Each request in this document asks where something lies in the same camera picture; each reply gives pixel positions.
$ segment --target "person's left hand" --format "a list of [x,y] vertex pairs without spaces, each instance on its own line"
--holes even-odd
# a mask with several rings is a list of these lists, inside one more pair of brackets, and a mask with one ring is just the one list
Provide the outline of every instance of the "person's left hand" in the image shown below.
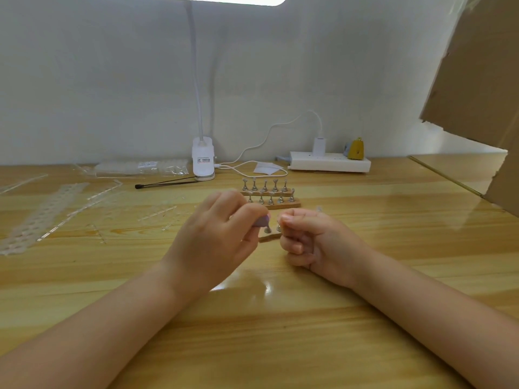
[[159,267],[186,302],[224,281],[256,249],[252,227],[268,209],[236,190],[208,196],[180,228]]

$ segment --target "yellow plug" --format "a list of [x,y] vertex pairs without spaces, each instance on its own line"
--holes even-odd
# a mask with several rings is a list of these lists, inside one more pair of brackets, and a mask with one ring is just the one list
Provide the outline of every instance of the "yellow plug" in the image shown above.
[[363,160],[364,159],[364,142],[362,138],[358,138],[351,143],[350,151],[348,152],[349,160]]

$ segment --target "cardboard box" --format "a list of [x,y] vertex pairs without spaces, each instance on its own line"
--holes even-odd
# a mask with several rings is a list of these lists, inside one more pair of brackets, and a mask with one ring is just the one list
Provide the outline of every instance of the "cardboard box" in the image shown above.
[[468,0],[421,118],[508,150],[485,199],[519,217],[519,0]]

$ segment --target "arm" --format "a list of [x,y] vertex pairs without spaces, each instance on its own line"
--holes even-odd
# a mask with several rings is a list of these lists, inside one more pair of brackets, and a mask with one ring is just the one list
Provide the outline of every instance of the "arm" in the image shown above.
[[323,213],[291,209],[280,223],[291,264],[351,288],[475,387],[519,387],[516,320],[374,251]]
[[251,227],[266,214],[237,191],[209,196],[162,261],[0,358],[2,387],[106,388],[169,320],[255,250],[259,228]]

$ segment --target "forearm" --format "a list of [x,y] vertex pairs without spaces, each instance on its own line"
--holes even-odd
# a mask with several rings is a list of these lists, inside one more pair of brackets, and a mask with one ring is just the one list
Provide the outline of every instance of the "forearm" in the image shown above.
[[155,267],[0,358],[3,387],[105,388],[183,306]]
[[478,389],[519,387],[519,325],[513,318],[381,254],[354,291]]

